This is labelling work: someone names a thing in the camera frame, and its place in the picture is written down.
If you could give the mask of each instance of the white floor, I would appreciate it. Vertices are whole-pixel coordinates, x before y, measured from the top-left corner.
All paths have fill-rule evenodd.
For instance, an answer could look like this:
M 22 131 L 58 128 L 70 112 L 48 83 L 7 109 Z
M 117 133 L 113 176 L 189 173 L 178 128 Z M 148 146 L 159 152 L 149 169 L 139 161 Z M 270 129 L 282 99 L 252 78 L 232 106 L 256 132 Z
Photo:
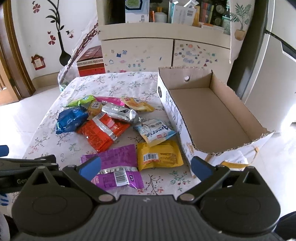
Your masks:
M 22 158 L 46 112 L 59 96 L 57 85 L 38 89 L 30 98 L 0 107 L 0 145 L 10 158 Z M 281 215 L 296 211 L 296 125 L 274 134 L 260 150 L 254 166 L 281 204 Z

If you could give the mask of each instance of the open cardboard box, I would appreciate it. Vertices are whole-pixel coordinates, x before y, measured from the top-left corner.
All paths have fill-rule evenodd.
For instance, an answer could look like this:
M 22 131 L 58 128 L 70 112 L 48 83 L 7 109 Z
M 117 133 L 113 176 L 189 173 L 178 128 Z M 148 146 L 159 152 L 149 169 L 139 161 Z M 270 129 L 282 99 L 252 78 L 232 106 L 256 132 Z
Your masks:
M 198 156 L 213 166 L 244 168 L 273 134 L 209 69 L 159 68 L 157 93 L 189 166 Z

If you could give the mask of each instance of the floral tablecloth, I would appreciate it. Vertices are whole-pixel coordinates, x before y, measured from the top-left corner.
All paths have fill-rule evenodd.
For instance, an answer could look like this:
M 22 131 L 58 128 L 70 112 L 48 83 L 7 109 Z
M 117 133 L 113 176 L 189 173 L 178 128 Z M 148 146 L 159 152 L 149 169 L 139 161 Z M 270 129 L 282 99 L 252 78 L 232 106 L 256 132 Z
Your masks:
M 156 93 L 157 72 L 128 72 L 92 75 L 73 80 L 61 93 L 42 120 L 23 158 L 34 159 L 54 154 L 61 168 L 69 164 L 80 164 L 84 154 L 96 153 L 87 139 L 77 133 L 55 134 L 58 115 L 63 106 L 85 95 L 112 97 L 136 97 L 147 101 L 156 110 L 140 113 L 144 120 L 158 118 L 171 126 L 161 101 Z M 117 148 L 143 142 L 142 137 L 132 127 L 125 131 L 112 145 Z M 143 189 L 129 186 L 117 187 L 109 192 L 116 198 L 121 194 L 162 195 L 173 194 L 175 197 L 195 186 L 199 180 L 192 178 L 186 161 L 177 168 L 154 168 L 141 171 Z

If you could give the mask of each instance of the red snack package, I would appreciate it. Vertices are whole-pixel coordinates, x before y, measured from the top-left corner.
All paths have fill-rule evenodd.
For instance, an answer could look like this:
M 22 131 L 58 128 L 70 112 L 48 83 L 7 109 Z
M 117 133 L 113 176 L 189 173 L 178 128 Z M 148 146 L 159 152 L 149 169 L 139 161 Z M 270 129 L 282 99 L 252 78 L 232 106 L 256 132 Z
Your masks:
M 106 151 L 129 126 L 112 119 L 106 113 L 100 113 L 81 126 L 77 133 L 83 134 L 97 152 L 102 152 Z

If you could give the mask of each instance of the snack package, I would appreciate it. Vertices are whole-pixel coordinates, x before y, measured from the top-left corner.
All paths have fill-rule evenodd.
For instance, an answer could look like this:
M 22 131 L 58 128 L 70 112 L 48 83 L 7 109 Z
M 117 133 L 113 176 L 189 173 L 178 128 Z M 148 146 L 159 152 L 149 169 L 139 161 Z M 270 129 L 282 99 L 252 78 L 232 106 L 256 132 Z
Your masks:
M 91 181 L 103 190 L 129 185 L 144 188 L 142 176 L 137 169 L 137 154 L 135 145 L 119 147 L 105 152 L 83 155 L 80 162 L 84 163 L 94 156 L 101 158 L 101 171 Z
M 97 152 L 102 152 L 106 151 L 129 126 L 102 112 L 81 126 L 77 133 L 83 134 Z
M 90 106 L 87 109 L 87 112 L 89 114 L 88 120 L 91 120 L 95 116 L 97 116 L 99 113 L 102 112 L 103 104 L 101 102 L 98 102 L 97 100 L 93 100 L 90 104 Z
M 151 105 L 137 98 L 122 98 L 122 101 L 135 111 L 153 112 L 155 110 Z
M 64 107 L 80 106 L 80 105 L 83 105 L 83 104 L 90 103 L 91 101 L 93 101 L 93 100 L 95 100 L 95 99 L 96 99 L 96 98 L 95 98 L 93 95 L 88 95 L 88 96 L 85 96 L 85 97 L 82 98 L 82 99 L 74 100 L 74 101 L 70 102 L 69 104 L 67 104 L 67 105 L 64 106 Z
M 153 147 L 147 143 L 139 143 L 137 147 L 139 171 L 153 167 L 179 167 L 184 164 L 175 141 L 168 140 Z
M 96 154 L 83 155 L 80 158 L 80 162 L 85 163 L 93 157 L 101 158 L 101 171 L 98 174 L 107 174 L 122 170 L 131 172 L 138 171 L 136 146 L 134 144 Z
M 86 109 L 82 106 L 62 111 L 57 119 L 56 134 L 76 131 L 87 120 L 88 116 Z
M 96 175 L 91 182 L 105 191 L 125 185 L 136 189 L 144 188 L 140 172 L 125 170 Z
M 96 97 L 96 100 L 99 102 L 102 102 L 103 104 L 107 104 L 107 103 L 112 103 L 112 104 L 116 104 L 116 105 L 120 105 L 120 106 L 124 106 L 124 102 L 121 101 L 120 98 L 115 98 L 115 97 Z
M 120 105 L 114 104 L 106 104 L 102 107 L 102 112 L 108 114 L 108 116 L 118 119 L 120 121 L 129 123 L 129 124 L 137 124 L 140 120 L 136 111 L 126 108 Z
M 149 146 L 157 145 L 176 134 L 175 131 L 171 130 L 158 119 L 142 122 L 135 125 L 134 128 L 140 133 Z

